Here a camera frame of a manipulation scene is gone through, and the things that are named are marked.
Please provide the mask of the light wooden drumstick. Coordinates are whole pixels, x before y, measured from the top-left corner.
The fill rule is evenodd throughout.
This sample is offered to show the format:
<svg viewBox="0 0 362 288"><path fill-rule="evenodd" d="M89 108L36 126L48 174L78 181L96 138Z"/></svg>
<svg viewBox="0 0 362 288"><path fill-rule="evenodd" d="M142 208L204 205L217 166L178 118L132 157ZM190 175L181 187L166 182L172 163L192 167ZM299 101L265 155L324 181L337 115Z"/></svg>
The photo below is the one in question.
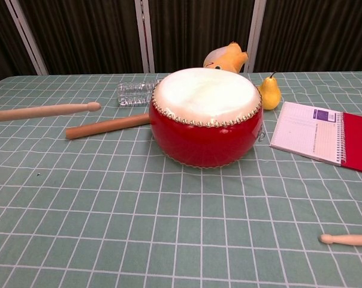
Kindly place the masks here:
<svg viewBox="0 0 362 288"><path fill-rule="evenodd" d="M322 234L319 240L325 244L343 244L362 246L362 235L330 235Z"/></svg>
<svg viewBox="0 0 362 288"><path fill-rule="evenodd" d="M88 104L58 104L22 109L0 110L0 122L48 116L70 115L78 112L94 112L101 108L97 102Z"/></svg>

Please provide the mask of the thick brown wooden rod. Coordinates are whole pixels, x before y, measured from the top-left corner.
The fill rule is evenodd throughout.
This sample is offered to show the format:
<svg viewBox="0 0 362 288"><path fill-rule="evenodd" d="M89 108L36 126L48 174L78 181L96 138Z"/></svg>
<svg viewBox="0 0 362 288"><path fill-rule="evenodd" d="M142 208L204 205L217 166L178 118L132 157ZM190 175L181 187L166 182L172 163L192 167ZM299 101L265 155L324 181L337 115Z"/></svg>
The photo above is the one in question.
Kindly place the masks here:
<svg viewBox="0 0 362 288"><path fill-rule="evenodd" d="M66 129L65 138L68 140L78 139L91 135L121 130L125 128L146 125L149 123L149 114L134 115L125 118L97 122L93 124L71 127Z"/></svg>

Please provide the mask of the red spiral notebook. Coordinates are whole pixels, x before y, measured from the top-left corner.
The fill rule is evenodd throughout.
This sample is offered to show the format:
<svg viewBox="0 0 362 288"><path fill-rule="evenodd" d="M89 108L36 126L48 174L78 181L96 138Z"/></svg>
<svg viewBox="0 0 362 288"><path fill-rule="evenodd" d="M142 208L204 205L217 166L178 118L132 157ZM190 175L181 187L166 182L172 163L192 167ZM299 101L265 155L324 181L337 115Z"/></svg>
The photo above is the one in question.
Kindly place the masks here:
<svg viewBox="0 0 362 288"><path fill-rule="evenodd" d="M284 102L270 146L362 172L362 116Z"/></svg>

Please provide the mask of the white partition frame post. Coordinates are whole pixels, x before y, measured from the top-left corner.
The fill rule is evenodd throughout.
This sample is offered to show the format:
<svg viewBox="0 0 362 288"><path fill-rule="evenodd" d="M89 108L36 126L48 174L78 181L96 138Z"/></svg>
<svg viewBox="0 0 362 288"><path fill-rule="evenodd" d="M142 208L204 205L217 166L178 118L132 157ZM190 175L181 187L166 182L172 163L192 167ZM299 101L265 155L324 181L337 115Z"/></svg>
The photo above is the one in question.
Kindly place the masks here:
<svg viewBox="0 0 362 288"><path fill-rule="evenodd" d="M22 10L19 0L4 0L16 29L22 39L23 45L28 53L29 59L39 76L46 76L49 74L43 57L35 41L35 37L28 25L25 14Z"/></svg>
<svg viewBox="0 0 362 288"><path fill-rule="evenodd" d="M134 0L140 41L141 60L144 73L155 72L149 0Z"/></svg>
<svg viewBox="0 0 362 288"><path fill-rule="evenodd" d="M249 59L244 66L245 73L252 73L254 71L266 3L267 0L255 0L254 2L254 9L252 13L252 21L247 46L247 53Z"/></svg>

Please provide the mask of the yellow pear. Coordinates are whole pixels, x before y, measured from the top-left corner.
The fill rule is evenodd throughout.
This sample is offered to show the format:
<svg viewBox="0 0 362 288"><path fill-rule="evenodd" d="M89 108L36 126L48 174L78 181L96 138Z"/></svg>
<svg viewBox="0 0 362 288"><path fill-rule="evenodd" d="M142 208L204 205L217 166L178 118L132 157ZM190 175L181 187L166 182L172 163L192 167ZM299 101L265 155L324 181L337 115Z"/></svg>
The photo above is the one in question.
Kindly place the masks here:
<svg viewBox="0 0 362 288"><path fill-rule="evenodd" d="M282 98L281 91L278 87L277 80L274 77L274 71L269 77L266 77L262 84L258 87L262 96L262 105L264 110L275 109Z"/></svg>

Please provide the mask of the green checked tablecloth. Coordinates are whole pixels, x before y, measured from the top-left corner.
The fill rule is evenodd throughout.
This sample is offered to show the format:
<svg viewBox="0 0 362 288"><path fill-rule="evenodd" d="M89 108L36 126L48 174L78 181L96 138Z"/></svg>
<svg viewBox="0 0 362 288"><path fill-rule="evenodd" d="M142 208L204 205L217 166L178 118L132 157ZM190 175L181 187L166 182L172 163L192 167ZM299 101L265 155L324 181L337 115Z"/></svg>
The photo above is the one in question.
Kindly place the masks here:
<svg viewBox="0 0 362 288"><path fill-rule="evenodd" d="M362 173L263 141L218 169L166 157L142 126L67 141L123 118L122 82L156 74L17 76L0 110L97 101L96 113L0 122L0 288L362 288Z"/></svg>

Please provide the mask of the yellow plush animal toy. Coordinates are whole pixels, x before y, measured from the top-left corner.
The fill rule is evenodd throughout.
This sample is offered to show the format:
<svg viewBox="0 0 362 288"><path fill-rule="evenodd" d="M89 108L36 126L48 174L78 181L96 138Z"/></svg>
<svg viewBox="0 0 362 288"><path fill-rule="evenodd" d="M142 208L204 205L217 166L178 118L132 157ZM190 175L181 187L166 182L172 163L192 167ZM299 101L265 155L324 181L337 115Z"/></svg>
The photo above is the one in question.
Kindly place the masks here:
<svg viewBox="0 0 362 288"><path fill-rule="evenodd" d="M239 73L248 60L247 52L243 52L238 43L212 50L204 59L203 67Z"/></svg>

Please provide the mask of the clear plastic water bottle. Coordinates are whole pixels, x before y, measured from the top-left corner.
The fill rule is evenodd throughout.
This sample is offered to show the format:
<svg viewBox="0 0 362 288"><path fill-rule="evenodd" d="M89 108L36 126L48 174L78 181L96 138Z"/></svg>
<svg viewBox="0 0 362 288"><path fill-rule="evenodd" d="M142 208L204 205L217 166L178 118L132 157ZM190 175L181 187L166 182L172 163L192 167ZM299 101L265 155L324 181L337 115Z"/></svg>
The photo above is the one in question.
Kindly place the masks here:
<svg viewBox="0 0 362 288"><path fill-rule="evenodd" d="M140 106L148 104L152 92L160 80L148 82L122 82L116 88L117 102L120 106Z"/></svg>

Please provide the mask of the red drum with white skin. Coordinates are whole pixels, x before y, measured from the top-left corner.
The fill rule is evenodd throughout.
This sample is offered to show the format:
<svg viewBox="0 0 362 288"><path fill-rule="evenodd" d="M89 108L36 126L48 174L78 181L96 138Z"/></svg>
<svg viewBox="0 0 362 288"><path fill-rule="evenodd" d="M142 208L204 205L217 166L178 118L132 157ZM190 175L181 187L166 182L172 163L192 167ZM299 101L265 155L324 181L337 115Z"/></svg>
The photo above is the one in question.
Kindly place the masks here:
<svg viewBox="0 0 362 288"><path fill-rule="evenodd" d="M193 167L226 166L244 156L261 133L261 94L237 73L179 70L154 87L149 120L166 156Z"/></svg>

